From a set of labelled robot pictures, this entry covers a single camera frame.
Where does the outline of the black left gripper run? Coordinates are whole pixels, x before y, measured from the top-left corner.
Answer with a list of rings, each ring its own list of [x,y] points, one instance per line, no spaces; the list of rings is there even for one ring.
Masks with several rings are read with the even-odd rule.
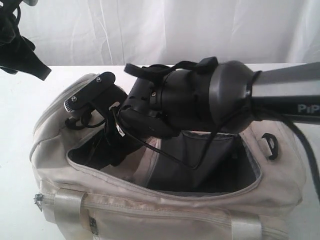
[[[13,60],[13,55],[18,50],[19,71],[44,81],[52,70],[37,57],[34,43],[20,35],[18,25],[21,19],[21,2],[22,0],[0,1],[0,62]]]

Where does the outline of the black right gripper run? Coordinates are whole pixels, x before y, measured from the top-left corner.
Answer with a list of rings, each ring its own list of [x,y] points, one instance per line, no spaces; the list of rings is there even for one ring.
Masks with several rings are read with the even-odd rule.
[[[119,133],[115,116],[112,113],[107,115],[103,130],[93,136],[88,143],[90,145],[84,163],[88,167],[99,170],[109,165],[116,167],[128,155],[145,147],[127,134],[122,136]]]

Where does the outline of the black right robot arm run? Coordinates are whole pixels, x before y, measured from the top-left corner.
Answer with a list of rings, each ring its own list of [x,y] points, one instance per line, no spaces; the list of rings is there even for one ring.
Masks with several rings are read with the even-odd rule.
[[[253,121],[320,122],[318,62],[253,71],[240,61],[215,57],[173,66],[126,64],[136,81],[129,93],[104,72],[83,98],[104,121],[108,146],[128,155],[149,147],[148,138],[171,139],[183,131],[239,133]]]

